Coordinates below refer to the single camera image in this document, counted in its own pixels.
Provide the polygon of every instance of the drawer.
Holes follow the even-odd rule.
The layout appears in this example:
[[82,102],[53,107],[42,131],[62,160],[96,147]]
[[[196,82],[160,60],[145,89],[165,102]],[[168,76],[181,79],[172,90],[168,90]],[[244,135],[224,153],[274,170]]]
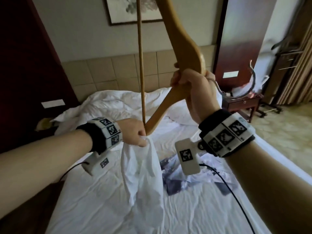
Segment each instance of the drawer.
[[260,98],[256,97],[256,98],[229,103],[228,111],[237,111],[237,110],[241,110],[245,108],[256,107],[259,103],[259,100]]

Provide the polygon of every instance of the hand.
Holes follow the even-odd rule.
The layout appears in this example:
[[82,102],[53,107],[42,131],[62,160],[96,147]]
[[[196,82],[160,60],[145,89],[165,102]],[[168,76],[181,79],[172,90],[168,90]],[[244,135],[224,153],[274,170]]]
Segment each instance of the hand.
[[122,141],[127,144],[138,145],[140,147],[146,146],[146,141],[140,137],[146,136],[144,124],[137,119],[128,118],[117,121],[121,132]]
[[220,109],[216,99],[216,86],[207,80],[208,78],[215,79],[216,77],[210,71],[206,71],[206,75],[203,76],[194,70],[186,69],[182,73],[179,70],[174,72],[170,82],[172,87],[191,83],[191,94],[186,98],[186,104],[192,119],[198,124]]

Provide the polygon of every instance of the bed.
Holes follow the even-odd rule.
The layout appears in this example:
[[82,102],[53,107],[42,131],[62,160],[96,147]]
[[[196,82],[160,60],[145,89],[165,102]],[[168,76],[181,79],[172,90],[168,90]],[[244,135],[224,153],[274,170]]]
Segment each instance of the bed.
[[[146,93],[146,115],[150,117],[170,89]],[[73,130],[90,118],[109,115],[114,119],[141,117],[140,94],[107,90],[91,95],[81,106],[56,118],[61,122],[57,134]],[[174,142],[190,137],[199,139],[199,130],[191,121],[185,102],[172,106],[151,135],[159,159],[175,154]],[[273,158],[312,185],[312,177],[256,136],[256,142]],[[72,169],[50,219],[46,234],[54,233],[135,233],[127,229],[129,206],[120,170],[122,144],[111,153],[115,160],[100,177],[88,175],[81,166]],[[234,192],[256,233],[270,233],[242,188]],[[168,196],[164,192],[165,214],[162,225],[152,233],[252,233],[232,195],[221,195],[213,183],[201,183]]]

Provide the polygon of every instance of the black cable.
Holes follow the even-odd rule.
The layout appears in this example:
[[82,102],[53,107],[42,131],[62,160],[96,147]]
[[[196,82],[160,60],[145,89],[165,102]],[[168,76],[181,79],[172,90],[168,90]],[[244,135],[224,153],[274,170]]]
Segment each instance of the black cable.
[[211,166],[208,166],[208,165],[206,165],[206,164],[204,164],[204,163],[201,163],[201,164],[199,164],[199,165],[200,165],[200,166],[205,166],[205,167],[207,167],[207,169],[213,171],[214,173],[216,173],[216,174],[221,178],[221,180],[222,180],[223,183],[227,186],[227,188],[229,189],[229,191],[232,193],[232,195],[234,196],[234,198],[235,198],[235,200],[237,201],[238,205],[240,206],[241,210],[243,211],[243,213],[244,213],[244,215],[245,215],[245,218],[247,219],[247,222],[248,222],[248,224],[249,224],[249,226],[250,226],[250,228],[251,228],[251,230],[252,230],[252,233],[255,234],[255,230],[253,229],[252,224],[251,224],[251,222],[249,221],[249,218],[247,217],[247,214],[245,213],[243,207],[241,206],[240,202],[238,201],[238,199],[236,198],[236,196],[234,195],[233,191],[232,191],[231,188],[228,186],[228,184],[226,183],[226,181],[225,181],[225,180],[223,179],[223,177],[219,174],[219,172],[217,172],[216,169],[214,169],[214,168],[212,168]]
[[90,163],[88,163],[88,162],[77,163],[75,166],[71,167],[67,172],[65,172],[65,173],[63,174],[63,176],[60,178],[59,182],[60,182],[60,181],[63,179],[63,177],[64,177],[67,173],[69,173],[73,168],[75,168],[76,166],[81,165],[81,164],[83,164],[83,163],[85,163],[85,164],[87,164],[87,165],[90,164]]

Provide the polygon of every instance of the wristband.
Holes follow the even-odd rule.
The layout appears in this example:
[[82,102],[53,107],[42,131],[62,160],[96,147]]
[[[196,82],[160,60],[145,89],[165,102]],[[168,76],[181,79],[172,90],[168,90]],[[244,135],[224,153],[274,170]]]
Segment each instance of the wristband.
[[98,154],[111,149],[122,141],[122,132],[117,122],[110,118],[98,117],[77,127],[87,132],[92,139],[92,149]]
[[255,139],[255,129],[239,113],[224,109],[206,118],[199,128],[206,151],[218,157],[230,156]]

